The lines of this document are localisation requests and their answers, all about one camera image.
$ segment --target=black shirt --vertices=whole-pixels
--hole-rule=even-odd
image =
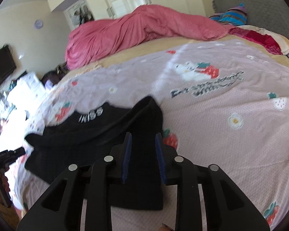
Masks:
[[[25,168],[52,183],[69,165],[92,165],[123,143],[126,132],[133,136],[129,173],[124,185],[110,188],[110,203],[129,209],[161,210],[160,174],[155,135],[162,132],[163,116],[152,97],[132,109],[104,103],[88,114],[74,112],[60,125],[46,127],[43,136],[29,134],[34,147]]]

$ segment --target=television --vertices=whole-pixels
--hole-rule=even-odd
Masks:
[[[12,58],[10,46],[5,45],[0,49],[0,85],[16,69],[16,64]]]

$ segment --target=strawberry pattern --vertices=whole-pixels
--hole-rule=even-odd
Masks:
[[[267,96],[273,102],[273,105],[279,111],[285,109],[287,99],[285,97],[277,97],[276,93],[268,93]]]
[[[56,114],[56,121],[62,121],[63,118],[67,115],[67,113],[71,110],[71,102],[67,102],[63,105],[63,107],[60,109],[60,113]]]
[[[178,148],[178,138],[174,133],[171,133],[169,129],[164,130],[164,141],[165,145],[173,146],[175,149]]]
[[[27,160],[27,158],[28,158],[28,155],[25,154],[25,155],[23,155],[23,156],[21,156],[21,157],[19,158],[19,162],[20,162],[20,163],[25,163],[26,160]]]
[[[207,66],[204,70],[202,70],[200,72],[207,74],[207,75],[210,75],[211,79],[215,79],[219,76],[219,69],[212,66],[212,65]]]
[[[78,80],[72,81],[72,86],[75,87],[78,84]]]
[[[280,206],[276,205],[276,201],[274,201],[271,205],[270,208],[267,209],[264,214],[263,217],[267,220],[267,223],[271,226],[273,221],[276,218],[276,215],[278,214],[278,211],[280,209]]]
[[[167,53],[171,54],[171,55],[174,55],[174,54],[176,54],[176,51],[175,50],[168,50]]]

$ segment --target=bed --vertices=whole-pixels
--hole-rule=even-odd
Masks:
[[[218,72],[213,84],[185,75],[208,64]],[[121,90],[128,91],[125,99]],[[209,42],[173,37],[123,50],[71,71],[26,131],[42,133],[74,110],[86,113],[105,101],[132,107],[148,94],[163,111],[164,130],[177,138],[179,155],[220,165],[271,230],[289,230],[289,59],[259,44],[230,35]],[[49,185],[24,168],[32,148],[23,144],[27,154],[13,168],[15,195],[30,209]],[[174,227],[176,187],[165,189],[164,198],[159,212],[112,208],[113,230],[157,230],[162,222]]]

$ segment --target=pink comforter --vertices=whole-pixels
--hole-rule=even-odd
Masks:
[[[162,37],[184,36],[215,40],[227,30],[203,16],[179,13],[159,5],[145,5],[116,20],[88,22],[69,38],[65,59],[70,70],[80,68],[118,51]]]

